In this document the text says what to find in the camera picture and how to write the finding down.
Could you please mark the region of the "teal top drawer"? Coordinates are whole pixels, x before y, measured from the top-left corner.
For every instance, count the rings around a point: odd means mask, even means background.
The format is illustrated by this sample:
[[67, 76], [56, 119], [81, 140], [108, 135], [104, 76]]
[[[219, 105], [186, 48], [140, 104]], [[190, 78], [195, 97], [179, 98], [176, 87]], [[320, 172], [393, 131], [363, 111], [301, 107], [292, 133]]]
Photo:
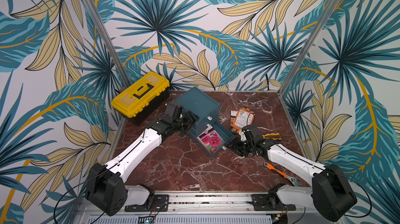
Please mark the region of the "teal top drawer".
[[190, 108], [190, 111], [198, 116], [197, 124], [208, 124], [218, 120], [220, 106], [200, 106], [195, 105]]

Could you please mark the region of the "teal bottom drawer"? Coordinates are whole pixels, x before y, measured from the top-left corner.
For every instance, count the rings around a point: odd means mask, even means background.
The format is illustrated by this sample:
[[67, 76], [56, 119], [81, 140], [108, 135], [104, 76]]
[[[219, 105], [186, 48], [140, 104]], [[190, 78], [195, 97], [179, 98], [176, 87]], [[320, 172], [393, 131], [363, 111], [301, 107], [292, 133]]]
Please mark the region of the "teal bottom drawer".
[[196, 142], [210, 158], [214, 158], [233, 139], [232, 132], [221, 123], [214, 122], [208, 124], [206, 129], [196, 137]]

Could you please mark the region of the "orange fruit seed bag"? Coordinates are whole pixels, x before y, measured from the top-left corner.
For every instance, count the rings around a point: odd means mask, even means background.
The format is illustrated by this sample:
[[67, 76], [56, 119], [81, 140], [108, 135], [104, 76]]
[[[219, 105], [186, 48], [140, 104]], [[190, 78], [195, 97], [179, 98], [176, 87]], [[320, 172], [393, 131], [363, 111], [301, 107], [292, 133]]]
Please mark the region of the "orange fruit seed bag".
[[255, 113], [248, 108], [240, 108], [237, 117], [233, 123], [230, 125], [232, 132], [238, 133], [243, 127], [253, 124]]

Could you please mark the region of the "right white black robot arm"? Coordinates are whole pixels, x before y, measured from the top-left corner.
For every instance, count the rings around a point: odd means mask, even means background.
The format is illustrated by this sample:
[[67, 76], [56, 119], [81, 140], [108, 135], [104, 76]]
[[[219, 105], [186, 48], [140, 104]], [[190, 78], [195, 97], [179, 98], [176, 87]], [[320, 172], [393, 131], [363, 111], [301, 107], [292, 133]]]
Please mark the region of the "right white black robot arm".
[[228, 147], [239, 156], [252, 154], [279, 164], [308, 183], [308, 187], [274, 187], [269, 195], [276, 203], [314, 209], [331, 222], [339, 220], [357, 203], [348, 179], [336, 165], [325, 166], [314, 162], [290, 151], [276, 140], [262, 137], [245, 142], [234, 139]]

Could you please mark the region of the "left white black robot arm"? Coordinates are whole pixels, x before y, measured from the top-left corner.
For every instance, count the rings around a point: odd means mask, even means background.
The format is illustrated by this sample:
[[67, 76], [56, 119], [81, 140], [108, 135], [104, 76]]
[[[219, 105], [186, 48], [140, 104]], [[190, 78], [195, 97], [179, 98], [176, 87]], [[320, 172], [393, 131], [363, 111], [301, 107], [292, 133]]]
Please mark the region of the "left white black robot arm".
[[152, 205], [150, 189], [137, 185], [126, 187], [125, 183], [154, 149], [175, 132], [185, 134], [198, 120], [191, 111], [176, 117], [162, 114], [147, 124], [142, 134], [115, 158], [105, 165], [96, 163], [89, 172], [85, 198], [108, 216], [113, 216], [125, 206]]

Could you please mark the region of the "teal three-drawer cabinet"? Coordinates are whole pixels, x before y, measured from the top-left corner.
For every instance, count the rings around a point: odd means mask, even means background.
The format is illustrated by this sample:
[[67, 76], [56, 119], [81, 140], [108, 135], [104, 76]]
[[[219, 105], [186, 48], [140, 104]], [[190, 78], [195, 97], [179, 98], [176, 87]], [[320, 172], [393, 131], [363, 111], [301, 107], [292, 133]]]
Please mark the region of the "teal three-drawer cabinet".
[[[189, 91], [185, 92], [183, 95], [175, 99], [175, 102], [181, 104], [183, 106], [183, 109], [185, 111], [189, 111], [191, 107], [194, 107], [195, 105], [200, 105], [200, 106], [220, 106], [220, 103], [212, 99], [210, 96], [208, 96], [206, 93], [201, 91], [200, 89], [194, 87], [190, 89]], [[194, 133], [189, 131], [188, 136], [196, 142], [196, 137], [200, 134], [201, 132]]]

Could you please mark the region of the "orange flower seed bag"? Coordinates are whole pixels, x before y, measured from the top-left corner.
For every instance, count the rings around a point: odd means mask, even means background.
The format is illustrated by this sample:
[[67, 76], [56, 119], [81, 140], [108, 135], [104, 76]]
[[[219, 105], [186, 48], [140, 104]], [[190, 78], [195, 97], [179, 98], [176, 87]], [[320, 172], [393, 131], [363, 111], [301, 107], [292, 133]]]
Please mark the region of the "orange flower seed bag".
[[236, 117], [237, 117], [238, 111], [231, 111], [230, 113], [230, 125], [233, 125]]

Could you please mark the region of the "teal drawer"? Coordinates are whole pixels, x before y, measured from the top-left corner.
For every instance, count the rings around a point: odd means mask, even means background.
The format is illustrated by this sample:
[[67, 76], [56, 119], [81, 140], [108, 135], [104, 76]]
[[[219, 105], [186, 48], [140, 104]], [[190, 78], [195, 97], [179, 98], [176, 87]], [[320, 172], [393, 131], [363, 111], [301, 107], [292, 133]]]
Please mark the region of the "teal drawer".
[[197, 124], [208, 124], [218, 120], [220, 106], [200, 106], [195, 105], [190, 108], [190, 111], [198, 116]]
[[196, 142], [210, 158], [214, 158], [233, 139], [232, 132], [221, 123], [214, 122], [208, 124], [206, 129], [196, 137]]
[[218, 119], [217, 116], [206, 116], [199, 118], [190, 128], [191, 132], [198, 133], [204, 131], [208, 125], [212, 125]]

